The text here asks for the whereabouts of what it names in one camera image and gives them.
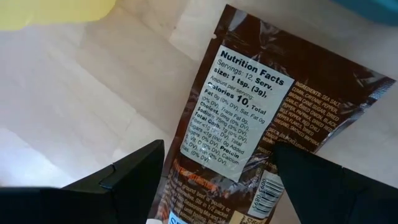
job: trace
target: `barcode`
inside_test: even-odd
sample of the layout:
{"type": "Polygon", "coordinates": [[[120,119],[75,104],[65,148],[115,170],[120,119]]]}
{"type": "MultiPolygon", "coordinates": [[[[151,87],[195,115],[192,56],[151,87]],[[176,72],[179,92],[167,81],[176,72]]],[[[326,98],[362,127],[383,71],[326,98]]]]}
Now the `barcode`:
{"type": "Polygon", "coordinates": [[[265,170],[248,214],[258,218],[268,217],[283,191],[280,177],[265,170]]]}

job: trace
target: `yellow object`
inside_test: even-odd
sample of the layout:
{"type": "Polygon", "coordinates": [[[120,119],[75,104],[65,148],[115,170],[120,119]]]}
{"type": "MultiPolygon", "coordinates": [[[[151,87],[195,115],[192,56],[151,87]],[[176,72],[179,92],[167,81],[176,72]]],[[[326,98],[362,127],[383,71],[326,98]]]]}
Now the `yellow object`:
{"type": "Polygon", "coordinates": [[[28,24],[95,21],[106,16],[116,0],[0,0],[0,30],[28,24]]]}

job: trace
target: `seasoning packet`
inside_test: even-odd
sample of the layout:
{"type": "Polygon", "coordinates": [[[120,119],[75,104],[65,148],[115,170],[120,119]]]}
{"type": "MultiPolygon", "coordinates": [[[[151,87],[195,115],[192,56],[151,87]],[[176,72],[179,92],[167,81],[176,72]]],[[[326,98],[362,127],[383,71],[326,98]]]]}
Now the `seasoning packet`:
{"type": "Polygon", "coordinates": [[[269,223],[285,141],[316,152],[395,82],[232,6],[210,41],[164,166],[164,223],[269,223]]]}

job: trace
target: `brown packet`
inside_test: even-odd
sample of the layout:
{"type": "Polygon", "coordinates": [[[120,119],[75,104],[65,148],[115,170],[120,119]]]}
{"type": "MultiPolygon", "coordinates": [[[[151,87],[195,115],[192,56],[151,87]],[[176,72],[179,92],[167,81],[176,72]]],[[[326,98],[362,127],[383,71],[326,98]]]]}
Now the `brown packet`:
{"type": "Polygon", "coordinates": [[[226,6],[182,114],[155,201],[164,223],[269,223],[287,141],[316,152],[395,82],[226,6]]]}

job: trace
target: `blue object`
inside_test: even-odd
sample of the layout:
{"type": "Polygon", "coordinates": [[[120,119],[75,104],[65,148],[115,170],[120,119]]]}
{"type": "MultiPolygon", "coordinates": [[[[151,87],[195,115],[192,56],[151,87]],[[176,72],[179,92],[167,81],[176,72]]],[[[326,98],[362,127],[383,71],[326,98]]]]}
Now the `blue object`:
{"type": "Polygon", "coordinates": [[[383,24],[398,25],[398,0],[334,0],[361,16],[383,24]]]}

